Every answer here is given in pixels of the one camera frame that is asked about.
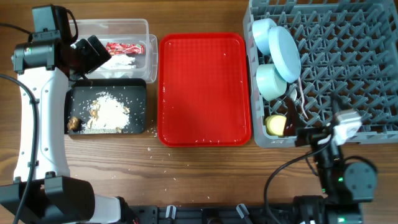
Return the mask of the yellow plastic cup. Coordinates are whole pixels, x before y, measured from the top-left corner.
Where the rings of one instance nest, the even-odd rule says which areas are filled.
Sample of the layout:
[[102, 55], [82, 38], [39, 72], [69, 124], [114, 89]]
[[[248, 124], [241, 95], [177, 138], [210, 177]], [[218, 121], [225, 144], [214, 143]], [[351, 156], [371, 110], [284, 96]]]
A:
[[271, 115], [265, 119], [266, 131], [271, 136], [283, 136], [287, 118], [282, 115]]

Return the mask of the red snack wrapper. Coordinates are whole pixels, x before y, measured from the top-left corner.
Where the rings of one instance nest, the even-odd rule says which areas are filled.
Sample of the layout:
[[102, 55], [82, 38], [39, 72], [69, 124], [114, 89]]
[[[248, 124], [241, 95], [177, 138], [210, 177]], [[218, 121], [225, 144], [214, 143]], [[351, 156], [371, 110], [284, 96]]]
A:
[[105, 48], [110, 55], [143, 54], [145, 52], [145, 47], [142, 44], [122, 44], [108, 42]]

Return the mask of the white plastic fork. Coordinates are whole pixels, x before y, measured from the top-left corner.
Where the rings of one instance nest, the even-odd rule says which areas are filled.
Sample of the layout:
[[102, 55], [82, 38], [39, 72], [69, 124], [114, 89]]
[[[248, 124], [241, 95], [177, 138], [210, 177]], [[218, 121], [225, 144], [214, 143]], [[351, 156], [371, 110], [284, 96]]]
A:
[[304, 96], [304, 92], [303, 92], [303, 88], [302, 88], [302, 81], [301, 81], [300, 77], [298, 78], [298, 87], [299, 87], [300, 97], [301, 97], [301, 105], [300, 105], [300, 107], [301, 107], [301, 110], [302, 110], [302, 114], [304, 115], [304, 117], [306, 119], [308, 119], [308, 115], [307, 115], [306, 110], [305, 110], [305, 96]]

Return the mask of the mint green bowl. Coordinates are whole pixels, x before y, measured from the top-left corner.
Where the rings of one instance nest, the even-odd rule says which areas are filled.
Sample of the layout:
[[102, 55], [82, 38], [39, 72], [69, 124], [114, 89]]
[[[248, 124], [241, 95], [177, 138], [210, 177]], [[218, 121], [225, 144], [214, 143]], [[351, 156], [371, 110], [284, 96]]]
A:
[[267, 101], [282, 96], [287, 89], [287, 82], [279, 75], [273, 63], [258, 66], [256, 81], [260, 94]]

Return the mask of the rice and food leftovers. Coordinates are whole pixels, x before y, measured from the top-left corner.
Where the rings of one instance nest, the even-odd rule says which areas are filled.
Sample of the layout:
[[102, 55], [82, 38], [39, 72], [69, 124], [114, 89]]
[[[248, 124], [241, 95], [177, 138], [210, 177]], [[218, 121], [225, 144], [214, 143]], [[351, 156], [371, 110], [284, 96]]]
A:
[[67, 122], [70, 133], [121, 134], [130, 124], [130, 109], [107, 91], [95, 93], [93, 99], [72, 99]]

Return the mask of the light blue plate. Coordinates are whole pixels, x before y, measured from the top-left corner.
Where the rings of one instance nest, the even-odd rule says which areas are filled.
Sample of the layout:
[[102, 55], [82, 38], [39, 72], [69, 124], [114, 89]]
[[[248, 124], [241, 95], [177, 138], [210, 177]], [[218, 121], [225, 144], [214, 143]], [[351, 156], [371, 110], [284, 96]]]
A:
[[299, 51], [290, 32], [281, 26], [269, 30], [269, 48], [279, 75], [288, 83], [299, 79], [301, 61]]

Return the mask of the light blue bowl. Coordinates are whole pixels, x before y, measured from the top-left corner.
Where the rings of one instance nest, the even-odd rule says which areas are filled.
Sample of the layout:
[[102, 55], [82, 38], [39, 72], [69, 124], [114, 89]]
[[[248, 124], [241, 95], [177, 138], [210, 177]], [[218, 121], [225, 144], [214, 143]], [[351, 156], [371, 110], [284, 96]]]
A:
[[256, 20], [252, 24], [252, 34], [257, 48], [263, 55], [270, 54], [269, 31], [277, 24], [270, 18]]

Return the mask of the white plastic spoon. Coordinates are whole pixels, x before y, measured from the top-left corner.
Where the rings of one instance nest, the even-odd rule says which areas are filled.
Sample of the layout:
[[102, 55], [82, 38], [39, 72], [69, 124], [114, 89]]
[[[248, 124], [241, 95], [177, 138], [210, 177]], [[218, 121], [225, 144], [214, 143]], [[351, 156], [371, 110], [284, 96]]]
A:
[[292, 92], [290, 93], [289, 97], [292, 101], [295, 101], [297, 99], [297, 95], [298, 95], [297, 90], [293, 89]]

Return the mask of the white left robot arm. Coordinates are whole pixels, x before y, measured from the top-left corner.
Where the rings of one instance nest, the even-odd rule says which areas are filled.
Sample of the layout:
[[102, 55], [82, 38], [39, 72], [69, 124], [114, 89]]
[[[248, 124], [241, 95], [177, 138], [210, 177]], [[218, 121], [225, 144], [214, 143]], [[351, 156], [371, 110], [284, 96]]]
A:
[[121, 197], [96, 195], [70, 175], [65, 154], [65, 98], [72, 78], [86, 77], [110, 59], [97, 37], [80, 39], [72, 12], [52, 4], [32, 10], [35, 30], [12, 55], [21, 90], [21, 145], [13, 182], [1, 205], [24, 223], [125, 223]]

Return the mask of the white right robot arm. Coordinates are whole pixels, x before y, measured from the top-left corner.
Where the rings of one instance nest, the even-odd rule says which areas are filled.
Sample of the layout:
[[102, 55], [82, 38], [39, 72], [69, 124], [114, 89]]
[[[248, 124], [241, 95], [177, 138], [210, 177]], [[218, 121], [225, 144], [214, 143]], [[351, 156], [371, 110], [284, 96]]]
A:
[[298, 161], [313, 158], [310, 170], [319, 178], [320, 195], [294, 197], [289, 209], [270, 207], [264, 195], [264, 216], [269, 223], [362, 223], [361, 204], [371, 202], [377, 186], [378, 169], [372, 161], [361, 156], [345, 157], [342, 145], [353, 137], [362, 125], [361, 115], [344, 105], [341, 100], [331, 102], [330, 123], [305, 128], [292, 100], [287, 103], [287, 122], [283, 132], [296, 135], [296, 146], [310, 146], [306, 154], [278, 167], [267, 179], [264, 193], [273, 178]]

